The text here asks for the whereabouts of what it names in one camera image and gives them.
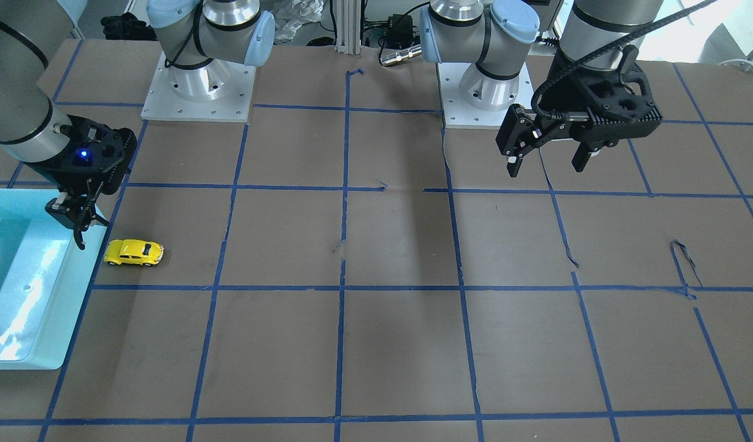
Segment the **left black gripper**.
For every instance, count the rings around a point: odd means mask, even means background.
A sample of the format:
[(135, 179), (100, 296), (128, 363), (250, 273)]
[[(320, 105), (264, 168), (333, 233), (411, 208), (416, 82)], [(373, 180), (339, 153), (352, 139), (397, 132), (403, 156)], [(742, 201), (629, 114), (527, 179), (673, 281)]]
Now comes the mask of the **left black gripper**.
[(545, 118), (521, 104), (511, 104), (496, 135), (496, 146), (506, 157), (506, 170), (516, 178), (524, 157), (544, 144), (570, 138), (579, 143), (571, 160), (576, 173), (586, 168), (589, 160), (601, 149), (619, 143), (615, 135), (597, 136), (587, 122)]

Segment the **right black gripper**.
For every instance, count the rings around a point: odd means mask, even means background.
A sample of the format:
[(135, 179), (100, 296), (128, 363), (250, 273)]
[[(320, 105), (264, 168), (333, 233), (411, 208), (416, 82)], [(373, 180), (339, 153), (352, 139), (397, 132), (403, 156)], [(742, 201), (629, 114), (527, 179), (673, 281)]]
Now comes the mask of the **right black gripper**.
[(76, 246), (85, 250), (82, 232), (94, 223), (110, 224), (98, 212), (98, 198), (115, 193), (130, 173), (137, 135), (129, 128), (71, 120), (47, 124), (37, 140), (44, 151), (35, 171), (60, 192), (45, 205), (45, 211), (70, 229)]

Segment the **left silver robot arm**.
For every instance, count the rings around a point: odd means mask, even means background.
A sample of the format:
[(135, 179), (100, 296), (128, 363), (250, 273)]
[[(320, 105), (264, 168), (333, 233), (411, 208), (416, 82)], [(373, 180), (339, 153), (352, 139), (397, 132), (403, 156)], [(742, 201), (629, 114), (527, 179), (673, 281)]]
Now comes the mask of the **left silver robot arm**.
[(574, 2), (548, 76), (530, 104), (511, 96), (541, 34), (541, 17), (529, 3), (431, 1), (419, 11), (419, 36), (427, 61), (468, 65), (458, 89), (472, 106), (506, 111), (496, 145), (510, 176), (532, 151), (567, 138), (580, 144), (571, 163), (581, 173), (601, 149), (646, 137), (662, 123), (636, 62), (661, 5)]

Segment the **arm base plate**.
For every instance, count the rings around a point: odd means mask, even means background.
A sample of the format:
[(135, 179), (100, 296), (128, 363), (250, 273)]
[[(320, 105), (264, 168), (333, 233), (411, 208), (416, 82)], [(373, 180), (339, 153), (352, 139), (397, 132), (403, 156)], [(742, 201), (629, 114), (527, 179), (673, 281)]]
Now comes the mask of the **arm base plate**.
[(441, 63), (437, 68), (447, 129), (497, 130), (511, 104), (531, 108), (534, 89), (526, 65), (508, 80), (489, 78), (472, 63)]
[(166, 68), (158, 59), (144, 99), (144, 120), (247, 123), (256, 68), (213, 60), (197, 70)]

